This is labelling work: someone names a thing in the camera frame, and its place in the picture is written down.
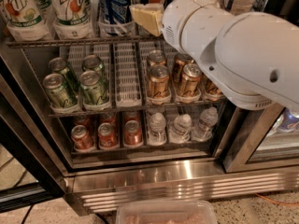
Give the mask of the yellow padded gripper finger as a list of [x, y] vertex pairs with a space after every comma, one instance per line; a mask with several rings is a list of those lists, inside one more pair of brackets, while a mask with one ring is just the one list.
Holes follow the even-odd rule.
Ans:
[[164, 6], [162, 4], [130, 5], [130, 12], [133, 21], [151, 35], [160, 36], [162, 34], [162, 18], [164, 14]]

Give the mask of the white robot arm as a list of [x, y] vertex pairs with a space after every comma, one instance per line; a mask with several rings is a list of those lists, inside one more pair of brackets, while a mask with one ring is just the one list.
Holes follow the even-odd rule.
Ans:
[[190, 55], [234, 105], [260, 110], [278, 103], [299, 110], [298, 26], [262, 12], [234, 16], [216, 0], [130, 10], [138, 25]]

